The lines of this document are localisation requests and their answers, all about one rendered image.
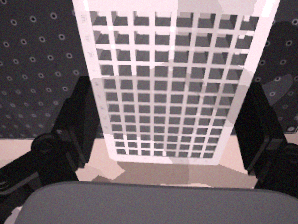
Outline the white well plate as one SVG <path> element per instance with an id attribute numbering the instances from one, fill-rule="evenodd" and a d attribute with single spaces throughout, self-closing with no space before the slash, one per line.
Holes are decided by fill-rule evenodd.
<path id="1" fill-rule="evenodd" d="M 109 157 L 218 165 L 280 0 L 72 1 Z"/>

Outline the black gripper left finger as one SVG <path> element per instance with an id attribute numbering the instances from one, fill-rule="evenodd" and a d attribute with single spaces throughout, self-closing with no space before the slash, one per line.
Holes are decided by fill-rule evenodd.
<path id="1" fill-rule="evenodd" d="M 0 168 L 0 224 L 36 189 L 79 181 L 75 172 L 89 162 L 99 123 L 90 76 L 80 76 L 51 133 L 37 136 L 29 152 Z"/>

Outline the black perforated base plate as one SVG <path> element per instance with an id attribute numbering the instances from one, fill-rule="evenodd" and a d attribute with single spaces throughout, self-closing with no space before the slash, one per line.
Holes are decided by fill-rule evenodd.
<path id="1" fill-rule="evenodd" d="M 89 76 L 72 0 L 0 0 L 0 140 L 51 133 Z M 298 0 L 280 0 L 251 82 L 284 134 L 298 131 Z"/>

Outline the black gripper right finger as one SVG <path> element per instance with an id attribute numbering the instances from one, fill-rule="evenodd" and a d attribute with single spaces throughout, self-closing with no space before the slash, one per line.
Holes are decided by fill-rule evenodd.
<path id="1" fill-rule="evenodd" d="M 298 145 L 287 142 L 259 82 L 250 83 L 234 128 L 244 169 L 258 179 L 254 189 L 298 199 Z"/>

